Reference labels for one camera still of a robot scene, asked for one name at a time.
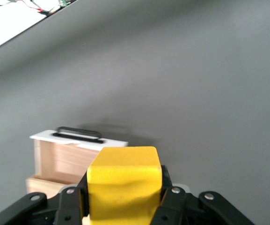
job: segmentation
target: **metal bolt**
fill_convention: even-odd
[[[74,192],[74,189],[68,189],[67,191],[66,191],[66,193],[68,193],[68,194],[72,194]]]
[[[211,194],[211,193],[206,193],[204,195],[204,197],[207,199],[207,200],[214,200],[214,196]]]
[[[180,190],[178,187],[173,187],[173,188],[171,189],[171,191],[172,191],[173,193],[175,193],[175,194],[178,194],[178,193],[181,192],[181,190]]]
[[[36,201],[36,200],[38,200],[39,198],[40,198],[39,195],[34,195],[34,196],[31,197],[31,201]]]

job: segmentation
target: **cable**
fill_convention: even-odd
[[[32,6],[29,6],[24,0],[20,0],[20,1],[22,1],[27,7],[29,7],[29,8],[33,8],[33,9],[36,9],[36,10],[38,10],[39,12],[40,11],[42,11],[42,9],[39,7],[39,8],[35,8],[35,7],[32,7]]]
[[[34,0],[30,0],[35,6],[37,6],[38,8],[42,8],[42,7],[40,7],[39,5],[37,5],[35,2],[34,2]]]

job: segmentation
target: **yellow foam block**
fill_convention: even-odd
[[[103,148],[87,170],[91,225],[148,225],[160,204],[155,147]]]

